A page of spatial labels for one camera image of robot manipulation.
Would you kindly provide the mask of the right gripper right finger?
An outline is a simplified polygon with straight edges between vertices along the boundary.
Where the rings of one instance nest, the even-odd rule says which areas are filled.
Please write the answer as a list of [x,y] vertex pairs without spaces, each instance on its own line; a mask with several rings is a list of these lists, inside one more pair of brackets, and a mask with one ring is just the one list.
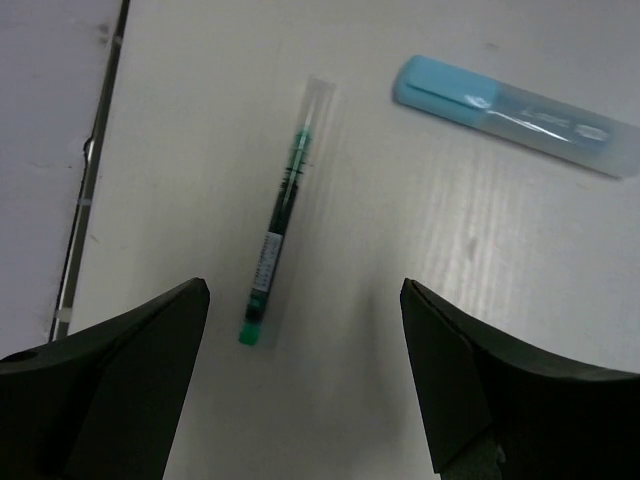
[[406,280],[401,311],[443,479],[635,479],[639,377],[526,343]]

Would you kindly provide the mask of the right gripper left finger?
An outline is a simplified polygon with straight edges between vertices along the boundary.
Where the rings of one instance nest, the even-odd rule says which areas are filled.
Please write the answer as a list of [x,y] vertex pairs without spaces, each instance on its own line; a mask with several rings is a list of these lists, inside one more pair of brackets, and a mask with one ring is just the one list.
[[190,279],[1,361],[4,479],[163,477],[210,292]]

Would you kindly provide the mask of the blue highlighter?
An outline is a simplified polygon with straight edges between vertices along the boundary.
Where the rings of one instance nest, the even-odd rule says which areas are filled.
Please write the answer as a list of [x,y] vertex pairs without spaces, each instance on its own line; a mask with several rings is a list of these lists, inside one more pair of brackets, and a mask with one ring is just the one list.
[[394,100],[614,177],[639,174],[639,129],[444,62],[416,55]]

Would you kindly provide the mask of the green pen refill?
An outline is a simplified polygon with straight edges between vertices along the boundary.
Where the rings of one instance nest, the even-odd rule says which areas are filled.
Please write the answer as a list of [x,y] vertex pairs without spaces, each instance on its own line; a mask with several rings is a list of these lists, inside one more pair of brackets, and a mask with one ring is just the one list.
[[272,208],[268,230],[262,242],[259,261],[238,335],[238,341],[242,345],[254,346],[260,339],[299,187],[314,146],[314,139],[320,128],[322,117],[328,110],[328,104],[334,90],[334,84],[317,77],[311,77],[307,82],[286,168]]

